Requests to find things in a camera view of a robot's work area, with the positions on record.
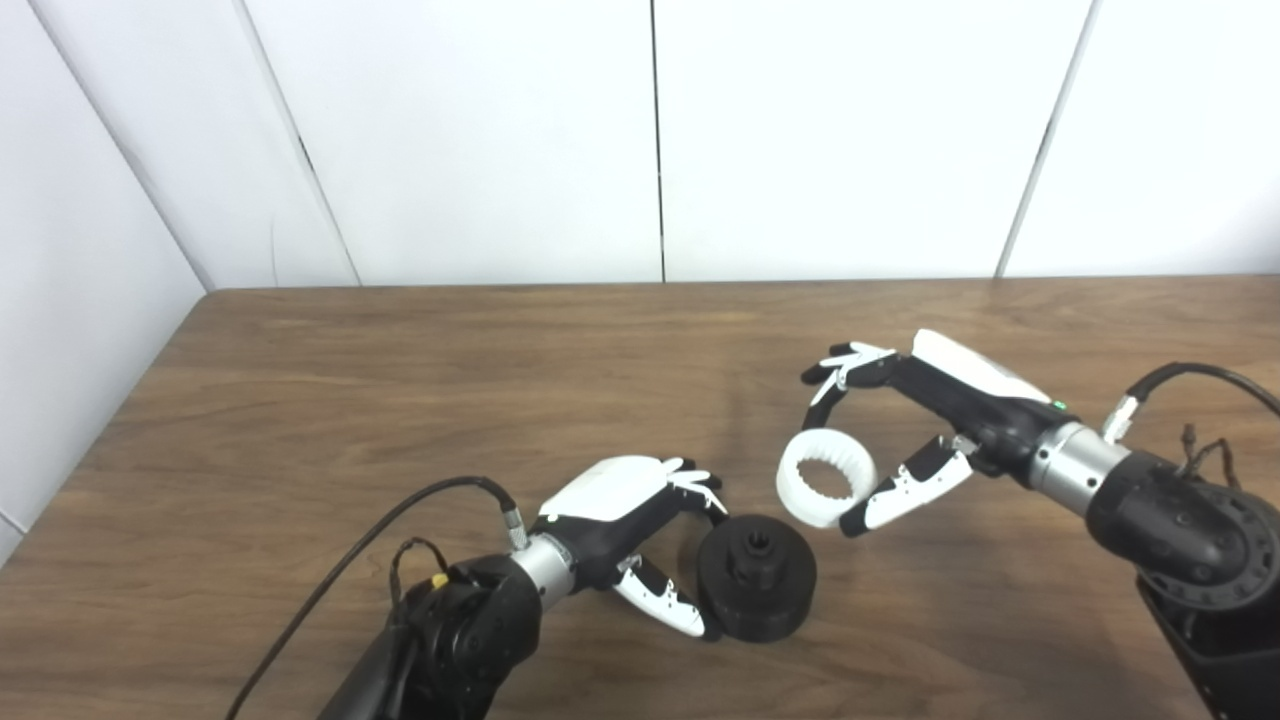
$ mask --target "white ring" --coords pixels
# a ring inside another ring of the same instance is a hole
[[[827,497],[800,477],[805,460],[826,462],[849,480],[847,497]],[[840,516],[876,489],[876,462],[863,443],[840,430],[817,428],[791,438],[778,465],[778,497],[796,520],[814,528],[833,528]]]

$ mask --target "robotic hand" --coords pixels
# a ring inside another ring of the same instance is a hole
[[[719,484],[678,457],[612,457],[544,502],[527,538],[515,523],[508,555],[451,565],[403,598],[397,556],[387,628],[320,720],[484,717],[511,670],[538,648],[541,614],[586,588],[614,589],[685,634],[716,639],[709,618],[637,548],[682,511],[713,524],[728,518],[713,492]]]
[[[1147,395],[1181,373],[1228,380],[1277,415],[1280,400],[1229,370],[1175,363],[1134,384],[1098,433],[1062,402],[932,331],[919,331],[910,356],[858,342],[831,355],[801,375],[819,386],[805,430],[826,425],[850,388],[874,387],[897,389],[955,430],[950,441],[929,439],[869,492],[855,483],[838,518],[846,536],[941,497],[973,470],[1009,475],[1084,518],[1098,544],[1135,565],[1143,601],[1215,717],[1280,717],[1280,512],[1238,487],[1204,482],[1193,439],[1184,438],[1183,466],[1119,443]],[[795,469],[780,469],[787,502],[783,470]]]

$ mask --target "silver metal fitting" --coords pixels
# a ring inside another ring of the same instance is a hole
[[[1123,438],[1133,425],[1133,416],[1138,414],[1139,407],[1142,407],[1142,404],[1138,402],[1137,397],[1132,395],[1121,397],[1120,402],[1116,404],[1115,410],[1112,410],[1111,414],[1107,415],[1106,421],[1102,423],[1102,439],[1112,445],[1120,442],[1120,438]]]
[[[507,510],[502,514],[502,520],[507,524],[507,537],[511,538],[512,550],[527,548],[529,534],[525,532],[525,520],[520,516],[520,509]]]

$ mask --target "black wire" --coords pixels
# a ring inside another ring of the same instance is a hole
[[[1153,389],[1185,373],[1208,375],[1211,378],[1229,382],[1253,396],[1254,400],[1266,405],[1267,410],[1271,410],[1277,418],[1280,418],[1280,398],[1267,392],[1267,388],[1234,370],[1219,368],[1217,365],[1206,365],[1203,363],[1170,363],[1165,366],[1156,368],[1143,375],[1140,380],[1133,383],[1126,395],[1138,400],[1138,402],[1146,402]]]
[[[444,560],[444,553],[440,552],[440,548],[436,547],[434,542],[431,542],[429,539],[424,539],[424,538],[410,538],[410,539],[402,542],[401,546],[399,546],[399,550],[396,551],[396,556],[392,557],[392,569],[390,569],[390,573],[388,573],[388,578],[387,578],[387,582],[390,585],[390,591],[392,591],[392,612],[390,612],[390,618],[388,619],[388,623],[392,623],[392,624],[403,624],[404,623],[404,618],[403,618],[404,597],[403,597],[403,593],[401,593],[399,561],[401,561],[401,557],[403,557],[406,552],[408,552],[411,548],[417,547],[417,546],[426,546],[426,547],[431,548],[431,552],[435,555],[435,562],[436,562],[436,565],[440,566],[440,571],[442,573],[448,573],[449,571],[449,564],[448,564],[448,561]]]
[[[1206,459],[1215,451],[1222,451],[1222,477],[1226,478],[1226,486],[1231,489],[1240,489],[1240,478],[1235,474],[1235,454],[1231,452],[1231,443],[1226,442],[1226,438],[1217,438],[1215,442],[1206,445],[1196,451],[1196,425],[1187,423],[1183,425],[1183,454],[1187,455],[1187,462],[1183,465],[1180,471],[1181,477],[1187,479],[1196,479],[1199,473],[1199,466]]]
[[[1196,457],[1196,425],[1192,423],[1183,425],[1183,455],[1187,456],[1184,468],[1190,468],[1192,459]]]
[[[293,637],[293,633],[297,632],[302,621],[306,620],[307,615],[311,614],[311,610],[315,609],[317,602],[320,602],[320,598],[324,597],[324,593],[326,593],[329,588],[333,585],[333,583],[337,582],[338,575],[340,575],[342,571],[346,570],[347,566],[351,565],[352,561],[355,561],[356,557],[358,557],[360,553],[364,552],[364,550],[369,547],[369,544],[374,542],[378,538],[378,536],[380,536],[383,530],[387,529],[388,525],[390,525],[397,518],[403,515],[406,510],[408,510],[417,502],[422,501],[424,498],[433,496],[443,489],[456,488],[462,486],[475,486],[488,492],[489,495],[492,495],[498,500],[498,507],[503,512],[508,512],[516,509],[516,501],[511,498],[511,495],[506,489],[503,489],[502,486],[490,480],[489,478],[481,478],[475,475],[463,475],[458,478],[449,478],[447,480],[440,480],[438,483],[426,486],[425,488],[402,500],[399,505],[392,507],[390,511],[387,512],[387,515],[383,515],[383,518],[378,520],[378,523],[375,523],[374,527],[370,528],[369,532],[365,533],[362,538],[356,541],[356,544],[351,546],[351,550],[348,550],[347,553],[342,556],[342,560],[339,560],[338,564],[333,566],[333,570],[329,570],[329,574],[325,575],[323,580],[320,580],[320,584],[317,584],[314,591],[311,591],[311,594],[302,603],[302,607],[298,609],[298,611],[293,615],[293,619],[289,620],[289,624],[284,626],[283,632],[280,632],[280,637],[275,638],[275,642],[271,643],[271,647],[266,651],[266,655],[264,655],[262,660],[259,661],[257,667],[255,667],[253,673],[251,673],[248,679],[244,680],[244,685],[236,694],[236,700],[232,701],[232,706],[227,711],[227,720],[236,720],[236,716],[239,714],[241,706],[243,706],[244,700],[248,698],[248,693],[252,692],[253,687],[257,685],[257,682],[262,679],[262,675],[266,674],[268,667],[270,667],[271,662],[275,661],[275,657],[280,655],[280,651],[284,650],[285,643],[289,642],[289,638]]]

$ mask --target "wooden tabletop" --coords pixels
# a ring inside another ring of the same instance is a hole
[[[681,455],[726,479],[732,511],[786,516],[773,478],[812,395],[799,372],[841,341],[906,351],[920,327],[1094,425],[1174,359],[1280,387],[1280,278],[218,292],[0,571],[0,715],[221,717],[316,580],[439,478],[490,475],[527,516],[598,459]],[[1176,459],[1187,420],[1226,434],[1245,489],[1280,503],[1276,420],[1230,387],[1161,388],[1128,443]],[[832,427],[881,468],[945,429],[888,389],[846,400]],[[681,520],[646,550],[691,587],[704,532]],[[858,541],[801,532],[819,582],[794,637],[700,643],[582,593],[548,614],[490,716],[1206,716],[1132,569],[1009,479],[974,478]],[[242,717],[315,716],[383,621],[410,534],[454,560],[503,547],[480,493],[411,511]]]

